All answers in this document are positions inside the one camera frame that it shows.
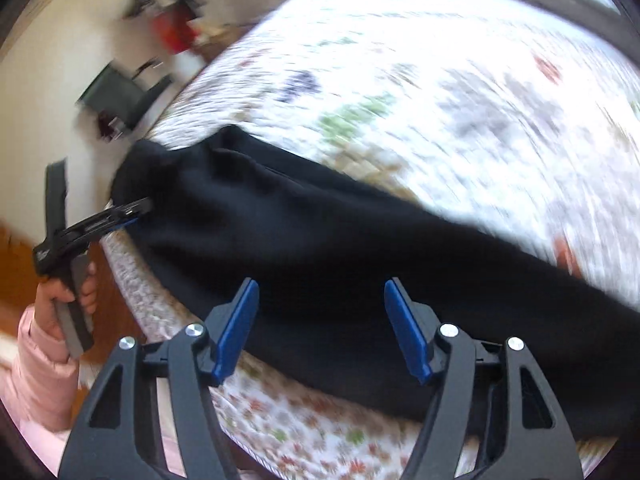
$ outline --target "black cloth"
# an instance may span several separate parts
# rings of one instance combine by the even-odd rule
[[[640,393],[640,314],[513,244],[226,126],[181,150],[140,140],[114,178],[160,282],[204,318],[260,285],[246,349],[288,376],[420,420],[427,395],[386,320],[383,285],[472,337],[531,348],[577,438],[620,434]]]

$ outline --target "hand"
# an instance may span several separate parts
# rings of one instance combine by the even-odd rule
[[[80,290],[79,302],[87,314],[93,314],[96,308],[97,285],[95,280],[95,264],[88,267],[88,275]],[[62,341],[65,335],[58,323],[54,300],[69,303],[74,300],[74,294],[58,280],[48,280],[38,285],[36,301],[34,302],[34,319],[38,326],[52,338]]]

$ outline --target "red object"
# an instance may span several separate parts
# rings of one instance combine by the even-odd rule
[[[560,236],[554,240],[554,253],[556,254],[556,261],[560,269],[566,270],[576,278],[582,277],[578,259],[575,257],[571,247],[569,247],[569,242],[566,238]]]
[[[197,33],[189,25],[190,13],[181,5],[171,6],[151,19],[151,25],[171,54],[189,50]]]

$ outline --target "patterned quilt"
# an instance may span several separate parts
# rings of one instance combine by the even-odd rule
[[[640,78],[622,54],[515,0],[289,0],[149,138],[180,148],[240,124],[545,260],[564,238],[588,282],[639,308],[639,116]],[[103,245],[151,340],[191,319],[126,234]],[[419,431],[249,355],[212,398],[224,431],[292,480],[396,480]],[[579,445],[585,473],[612,442]]]

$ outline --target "black chair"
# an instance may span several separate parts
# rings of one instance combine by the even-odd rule
[[[135,80],[149,67],[160,64],[156,59],[142,64],[133,74],[126,75],[110,62],[96,76],[78,99],[78,103],[98,114],[100,134],[106,140],[132,132],[160,94],[172,83],[165,75],[150,89],[145,90]]]

